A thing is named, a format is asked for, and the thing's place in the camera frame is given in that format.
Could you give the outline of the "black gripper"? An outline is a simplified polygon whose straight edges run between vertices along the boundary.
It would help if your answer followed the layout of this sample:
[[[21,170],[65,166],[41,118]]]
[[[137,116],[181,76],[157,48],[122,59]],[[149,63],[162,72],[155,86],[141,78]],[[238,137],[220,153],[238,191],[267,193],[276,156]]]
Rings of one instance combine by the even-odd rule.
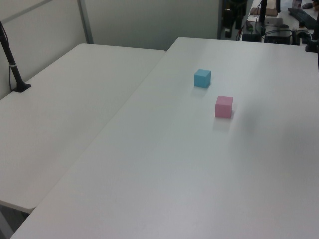
[[[231,0],[230,1],[230,8],[224,10],[224,17],[223,17],[223,27],[225,29],[225,37],[231,38],[232,35],[232,18],[233,18],[233,11],[235,13],[235,29],[241,29],[242,26],[242,19],[243,19],[243,12],[246,12],[247,8],[247,1],[246,0]]]

